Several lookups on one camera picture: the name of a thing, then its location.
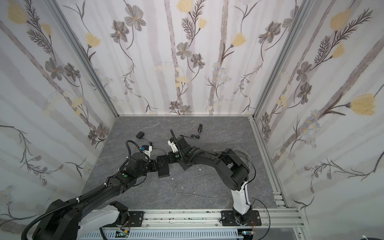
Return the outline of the black ribbed network switch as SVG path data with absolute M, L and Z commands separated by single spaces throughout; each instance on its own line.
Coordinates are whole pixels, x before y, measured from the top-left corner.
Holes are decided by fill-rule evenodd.
M 157 157 L 157 163 L 158 163 L 158 177 L 159 178 L 165 178 L 170 176 L 170 169 L 169 169 L 169 160 L 168 156 L 158 156 Z

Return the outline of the black power adapter with cable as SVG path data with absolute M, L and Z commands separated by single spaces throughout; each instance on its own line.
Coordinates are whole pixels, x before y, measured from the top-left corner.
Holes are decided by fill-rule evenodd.
M 139 139 L 139 140 L 144 140 L 144 141 L 146 142 L 145 145 L 151 145 L 151 146 L 153 146 L 153 143 L 152 143 L 152 142 L 150 142 L 150 141 L 148 141 L 147 139 L 145 139 L 145 133 L 142 132 L 142 131 L 140 131 L 140 132 L 137 133 L 136 138 Z M 167 154 L 164 150 L 162 150 L 162 149 L 158 149 L 158 148 L 154 148 L 154 146 L 153 146 L 153 150 L 155 150 L 155 151 L 161 151 L 164 155 Z

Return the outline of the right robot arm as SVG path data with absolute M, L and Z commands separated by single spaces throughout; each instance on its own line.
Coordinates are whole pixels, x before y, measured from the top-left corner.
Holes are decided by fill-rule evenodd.
M 172 138 L 168 145 L 172 151 L 169 153 L 170 164 L 178 163 L 183 170 L 194 165 L 205 165 L 213 168 L 225 186 L 231 190 L 233 197 L 233 215 L 239 225 L 245 225 L 251 217 L 253 207 L 248 197 L 248 183 L 250 168 L 241 160 L 232 149 L 221 152 L 207 152 L 192 147 L 184 137 L 176 137 L 170 130 Z

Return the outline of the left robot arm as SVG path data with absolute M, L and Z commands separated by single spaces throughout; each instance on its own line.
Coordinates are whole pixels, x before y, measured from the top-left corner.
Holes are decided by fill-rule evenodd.
M 163 164 L 158 158 L 151 159 L 139 146 L 136 146 L 139 151 L 132 153 L 130 143 L 137 145 L 134 141 L 126 141 L 129 155 L 115 174 L 107 177 L 99 187 L 79 197 L 65 202 L 54 201 L 43 215 L 26 226 L 21 239 L 27 240 L 28 232 L 34 225 L 38 225 L 33 240 L 75 240 L 81 229 L 81 220 L 91 211 L 136 186 L 139 178 L 161 169 Z

